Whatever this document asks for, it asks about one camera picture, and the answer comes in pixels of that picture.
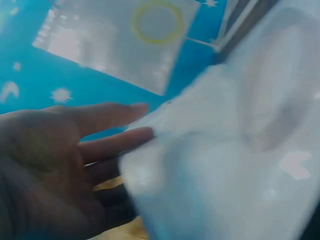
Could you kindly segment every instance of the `clear plastic sheet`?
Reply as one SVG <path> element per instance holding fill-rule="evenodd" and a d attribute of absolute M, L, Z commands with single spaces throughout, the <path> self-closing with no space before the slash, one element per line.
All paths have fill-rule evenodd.
<path fill-rule="evenodd" d="M 121 172 L 155 240 L 297 240 L 320 191 L 320 4 L 281 1 L 225 65 L 132 127 Z"/>
<path fill-rule="evenodd" d="M 33 45 L 162 95 L 199 5 L 194 0 L 57 0 Z"/>

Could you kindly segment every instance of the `star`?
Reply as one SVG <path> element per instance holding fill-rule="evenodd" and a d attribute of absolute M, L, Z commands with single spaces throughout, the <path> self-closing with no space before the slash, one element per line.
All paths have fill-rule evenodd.
<path fill-rule="evenodd" d="M 51 93 L 52 96 L 50 98 L 53 99 L 56 104 L 65 104 L 72 99 L 71 92 L 66 88 L 57 88 Z"/>
<path fill-rule="evenodd" d="M 12 10 L 10 11 L 10 14 L 11 14 L 11 15 L 16 15 L 18 12 L 19 12 L 19 8 L 18 8 L 18 7 L 15 7 L 14 9 L 12 9 Z"/>
<path fill-rule="evenodd" d="M 215 7 L 216 8 L 218 2 L 214 1 L 214 0 L 206 0 L 206 2 L 204 4 L 207 5 L 208 8 L 211 8 L 211 7 Z"/>
<path fill-rule="evenodd" d="M 21 63 L 16 61 L 13 63 L 13 70 L 17 71 L 17 72 L 20 72 L 21 70 Z"/>

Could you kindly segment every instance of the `blue surface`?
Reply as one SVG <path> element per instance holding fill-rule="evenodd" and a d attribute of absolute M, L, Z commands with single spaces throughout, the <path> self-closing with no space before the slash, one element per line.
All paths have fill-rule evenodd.
<path fill-rule="evenodd" d="M 206 41 L 214 38 L 219 31 L 219 18 L 222 18 L 225 2 L 226 0 L 220 0 L 219 7 L 202 5 L 188 36 Z M 11 15 L 10 11 L 15 7 L 19 11 Z M 69 106 L 102 102 L 146 102 L 153 111 L 163 102 L 178 95 L 214 60 L 212 48 L 186 41 L 181 48 L 166 94 L 159 96 L 33 47 L 32 42 L 50 7 L 47 0 L 0 2 L 0 90 L 9 81 L 15 82 L 19 87 L 19 98 L 9 95 L 5 104 L 0 103 L 0 113 L 52 106 L 54 102 L 50 96 L 57 88 L 72 91 L 72 99 L 67 103 Z M 13 70 L 15 62 L 21 63 L 20 71 Z M 90 138 L 121 130 L 112 129 Z"/>

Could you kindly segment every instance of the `fingernail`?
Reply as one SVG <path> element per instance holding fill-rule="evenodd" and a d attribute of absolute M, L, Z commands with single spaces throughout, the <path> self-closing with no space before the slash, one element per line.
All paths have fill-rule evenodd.
<path fill-rule="evenodd" d="M 141 111 L 143 113 L 147 113 L 148 109 L 149 109 L 149 106 L 146 103 L 135 103 L 135 104 L 132 104 L 131 107 L 133 107 L 137 111 L 139 111 L 139 112 Z"/>

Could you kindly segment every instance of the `yellow circle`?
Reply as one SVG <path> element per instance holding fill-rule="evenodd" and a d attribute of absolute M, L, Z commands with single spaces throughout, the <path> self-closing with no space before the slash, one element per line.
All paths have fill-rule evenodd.
<path fill-rule="evenodd" d="M 139 28 L 138 21 L 139 19 L 150 9 L 156 8 L 156 7 L 163 7 L 169 9 L 175 16 L 176 25 L 174 30 L 166 37 L 156 39 L 152 37 L 146 36 Z M 184 18 L 182 16 L 182 13 L 178 7 L 175 5 L 172 5 L 168 2 L 164 1 L 152 1 L 148 2 L 138 8 L 136 13 L 133 16 L 133 29 L 135 33 L 138 35 L 138 37 L 149 44 L 167 44 L 178 38 L 184 31 Z"/>

